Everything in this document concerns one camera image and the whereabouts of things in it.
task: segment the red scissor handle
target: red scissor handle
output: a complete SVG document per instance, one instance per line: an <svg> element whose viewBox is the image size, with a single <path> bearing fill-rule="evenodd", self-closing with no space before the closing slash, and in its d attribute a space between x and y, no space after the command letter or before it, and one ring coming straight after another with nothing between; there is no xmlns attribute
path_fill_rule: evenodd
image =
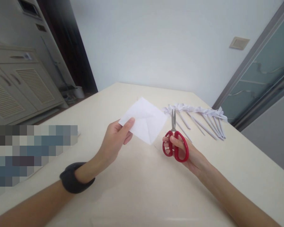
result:
<svg viewBox="0 0 284 227"><path fill-rule="evenodd" d="M170 138L172 135L173 135L173 132L172 132L172 131L168 131L165 136L166 136L166 137L169 136L169 138ZM175 159L176 159L178 162L186 162L187 159L188 159L188 157L189 157L188 145L187 145L187 142L186 142L185 138L182 136L182 134L181 134L179 131L176 131L174 137L175 137L176 139L179 139L179 136L182 138L183 143L184 143L184 146L185 146L185 158L184 158L183 160L181 160L181 159L179 158L179 148L178 148L177 146L175 146L175 148L174 148ZM168 156L168 157L173 156L173 144L172 144L172 142L171 142L171 141L168 142L169 150L170 150L169 154L166 153L166 151L165 151L164 143L165 143L165 142L163 142L163 144L162 144L162 149L163 149L164 154L165 154L166 156Z"/></svg>

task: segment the rolled paper stick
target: rolled paper stick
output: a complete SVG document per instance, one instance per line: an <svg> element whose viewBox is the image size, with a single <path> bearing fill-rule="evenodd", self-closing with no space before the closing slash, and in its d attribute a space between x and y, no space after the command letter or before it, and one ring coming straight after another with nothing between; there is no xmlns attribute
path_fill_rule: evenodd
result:
<svg viewBox="0 0 284 227"><path fill-rule="evenodd" d="M186 113L190 116L190 118L191 118L192 121L195 123L195 125L198 127L198 129L201 131L201 133L203 133L203 135L205 135L205 133L202 131L202 129L200 128L199 124L195 121L195 119L193 118L193 116L191 116L188 111L186 111Z"/></svg>
<svg viewBox="0 0 284 227"><path fill-rule="evenodd" d="M199 122L197 119L195 119L192 115L189 115L193 120L195 120L208 134L210 134L215 140L218 140L218 137L216 137L211 131L209 131L201 122Z"/></svg>
<svg viewBox="0 0 284 227"><path fill-rule="evenodd" d="M223 137L226 139L226 136L225 136L225 133L224 133L224 130L223 130L223 126L222 126L221 118L219 118L219 123L220 123L220 127L221 127L221 131L222 131Z"/></svg>
<svg viewBox="0 0 284 227"><path fill-rule="evenodd" d="M191 128L189 127L188 123L186 122L186 120L184 119L184 117L181 115L180 111L177 110L177 112L178 112L178 115L180 116L180 118L182 119L182 121L184 122L184 124L186 125L186 127L187 127L188 129L191 129Z"/></svg>
<svg viewBox="0 0 284 227"><path fill-rule="evenodd" d="M215 124L216 124L216 126L217 126L217 129L218 129L220 135L223 137L223 139L225 139L224 136L223 136L223 133L222 133L222 131L221 131L220 123L219 123L218 119L215 118L215 117L213 117L213 118L214 118Z"/></svg>
<svg viewBox="0 0 284 227"><path fill-rule="evenodd" d="M216 125L212 122L211 117L207 115L207 118L209 119L211 125L215 128L216 132L219 133L220 137L222 137L221 133L218 131Z"/></svg>
<svg viewBox="0 0 284 227"><path fill-rule="evenodd" d="M211 123L209 122L208 118L201 113L201 115L203 116L204 120L207 122L207 124L211 127L211 129L214 131L214 133L217 135L218 138L221 139L220 134L215 130L215 128L211 125Z"/></svg>
<svg viewBox="0 0 284 227"><path fill-rule="evenodd" d="M192 139L189 138L189 136L187 135L187 133L183 130L183 128L181 127L181 125L179 125L179 123L177 122L176 120L176 124L179 126L179 128L184 132L184 134L186 135L186 137L189 139L189 141L192 143Z"/></svg>

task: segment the red scissors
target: red scissors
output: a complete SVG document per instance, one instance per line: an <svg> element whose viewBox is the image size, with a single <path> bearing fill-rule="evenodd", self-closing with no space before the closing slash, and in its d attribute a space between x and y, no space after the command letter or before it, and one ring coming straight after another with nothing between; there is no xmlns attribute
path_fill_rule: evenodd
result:
<svg viewBox="0 0 284 227"><path fill-rule="evenodd" d="M176 111L174 111L174 110L171 113L171 125L172 125L172 129L170 131L168 131L168 133L165 136L169 136L169 138L170 138L173 135L173 133L175 133L175 135L174 135L175 138L179 139L179 136L182 138L184 146L185 146L185 158L183 160L181 160L179 158L179 148L176 147L176 146L174 148L174 152L175 152L175 159L178 162L185 162L188 159L189 150L188 150L188 146L187 146L187 142L186 142L185 138L182 136L182 134L179 131L176 130ZM169 150L170 150L169 154L167 154L166 151L165 151L164 143L165 142L163 142L163 145L162 145L164 154L168 157L173 156L173 144L172 144L172 142L171 141L168 142L169 143Z"/></svg>

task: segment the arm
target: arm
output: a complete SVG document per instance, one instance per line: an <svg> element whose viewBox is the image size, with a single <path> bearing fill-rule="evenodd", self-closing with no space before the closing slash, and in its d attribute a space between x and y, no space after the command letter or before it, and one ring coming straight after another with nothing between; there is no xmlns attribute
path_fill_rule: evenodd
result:
<svg viewBox="0 0 284 227"><path fill-rule="evenodd" d="M168 138L163 137L163 141L167 142ZM183 159L185 156L183 142L173 136L170 137L170 141L180 148L179 156L183 155L180 157ZM186 141L189 148L189 159L183 163L184 166L198 177L201 183L224 206L238 226L280 226L239 192L188 140Z"/></svg>
<svg viewBox="0 0 284 227"><path fill-rule="evenodd" d="M133 136L129 132L133 124L134 119L130 119L123 127L118 121L108 126L97 154L75 171L79 182L90 182L117 158L122 145ZM1 215L0 226L44 226L74 196L59 180Z"/></svg>

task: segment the black wristband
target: black wristband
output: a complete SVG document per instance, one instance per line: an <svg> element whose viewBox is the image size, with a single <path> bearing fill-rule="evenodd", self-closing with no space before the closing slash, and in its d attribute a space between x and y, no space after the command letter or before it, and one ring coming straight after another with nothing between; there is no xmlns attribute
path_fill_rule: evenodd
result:
<svg viewBox="0 0 284 227"><path fill-rule="evenodd" d="M92 179L90 182L86 184L80 183L76 176L75 176L75 170L84 165L86 162L75 162L73 164L70 164L68 167L65 168L65 170L60 174L60 179L62 181L63 187L70 193L78 194L80 192L83 192L85 189L87 189L89 186L91 186L95 179Z"/></svg>

